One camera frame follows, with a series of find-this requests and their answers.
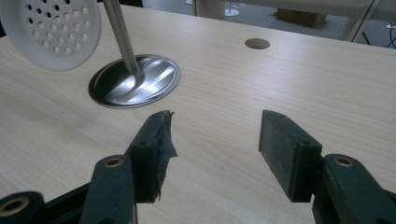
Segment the black plastic part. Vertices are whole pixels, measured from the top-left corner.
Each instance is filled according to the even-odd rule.
[[[177,156],[171,141],[170,111],[151,115],[125,152],[132,160],[137,203],[154,203],[161,196],[169,159]]]
[[[137,223],[129,157],[110,156],[96,163],[79,223]]]
[[[34,191],[8,195],[0,200],[0,223],[43,223],[43,196]]]
[[[359,161],[344,155],[327,155],[321,174],[341,223],[396,223],[391,194]]]
[[[294,203],[309,203],[320,165],[321,144],[285,115],[262,112],[259,151]]]
[[[46,220],[48,224],[78,223],[89,186],[90,184],[83,185],[47,202]]]
[[[312,213],[314,214],[316,224],[340,223],[340,219],[338,218],[334,206],[332,206],[332,204],[323,204],[317,197],[315,197],[312,205]]]

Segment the perforated plate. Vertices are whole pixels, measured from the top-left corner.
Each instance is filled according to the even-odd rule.
[[[0,18],[15,48],[50,70],[83,64],[101,34],[99,6],[93,0],[0,0]]]

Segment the metal rod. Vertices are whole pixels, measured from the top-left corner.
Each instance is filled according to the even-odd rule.
[[[122,60],[131,75],[139,71],[131,40],[126,29],[125,20],[122,16],[119,0],[103,0],[111,28],[119,45]]]

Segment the light wood surface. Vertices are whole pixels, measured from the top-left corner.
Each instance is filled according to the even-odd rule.
[[[290,203],[258,151],[262,111],[297,122],[322,145],[361,161],[396,192],[396,51],[225,21],[123,7],[136,54],[176,61],[182,78],[136,109],[97,105],[93,74],[120,58],[106,13],[96,52],[66,72],[41,69],[0,39],[0,198],[23,190],[51,200],[122,154],[146,118],[169,109],[178,157],[163,196],[139,204],[140,223],[314,223]],[[257,37],[269,49],[249,49]]]

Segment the small round hole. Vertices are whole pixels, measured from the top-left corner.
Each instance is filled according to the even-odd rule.
[[[83,8],[81,9],[81,11],[82,11],[83,13],[88,13],[88,8],[87,8],[87,7],[83,7]]]
[[[79,31],[80,26],[79,26],[78,23],[76,23],[76,24],[74,25],[74,27],[75,27],[75,30],[76,30],[76,31]]]
[[[55,32],[55,31],[58,29],[58,27],[56,27],[55,24],[52,24],[52,25],[50,26],[50,29],[51,29],[51,31]]]
[[[84,21],[84,25],[85,25],[86,27],[90,27],[90,26],[91,26],[91,22],[90,22],[90,21]]]
[[[59,37],[58,42],[62,45],[64,43],[64,39],[62,37]]]
[[[82,40],[85,41],[85,40],[88,39],[88,35],[84,33],[84,34],[81,35],[81,38],[82,38]]]
[[[123,163],[123,160],[120,158],[110,159],[105,163],[105,167],[116,167]]]
[[[29,204],[29,199],[20,197],[0,205],[0,217],[8,217],[19,213]]]
[[[43,43],[41,43],[41,45],[43,46],[44,49],[46,49],[49,46],[49,42],[44,40]]]
[[[62,25],[62,30],[66,32],[67,30],[69,30],[69,28],[66,25]]]
[[[62,20],[62,19],[61,19],[61,17],[60,17],[60,16],[55,16],[55,21],[56,21],[56,22],[58,22],[58,23],[59,23],[59,22],[61,22],[61,20]]]
[[[355,165],[352,160],[350,160],[346,157],[335,157],[334,161],[335,161],[335,163],[345,166],[345,167],[352,167]]]
[[[51,40],[52,39],[52,33],[47,33],[47,39]]]
[[[38,29],[42,30],[44,28],[44,22],[40,21],[38,24]]]
[[[271,46],[270,42],[260,38],[251,38],[245,41],[245,45],[251,49],[268,49]]]
[[[70,20],[70,14],[69,13],[64,13],[64,19],[65,20]]]
[[[75,44],[75,48],[76,48],[76,49],[81,49],[81,44],[77,42],[77,43]]]
[[[58,46],[56,46],[56,47],[53,47],[53,51],[55,51],[55,53],[59,53],[61,51],[61,49]]]
[[[35,38],[39,38],[40,37],[40,33],[38,31],[33,31],[33,36]]]
[[[70,49],[69,47],[66,47],[66,48],[64,48],[64,52],[65,52],[66,54],[69,54],[69,53],[72,52],[72,49]]]

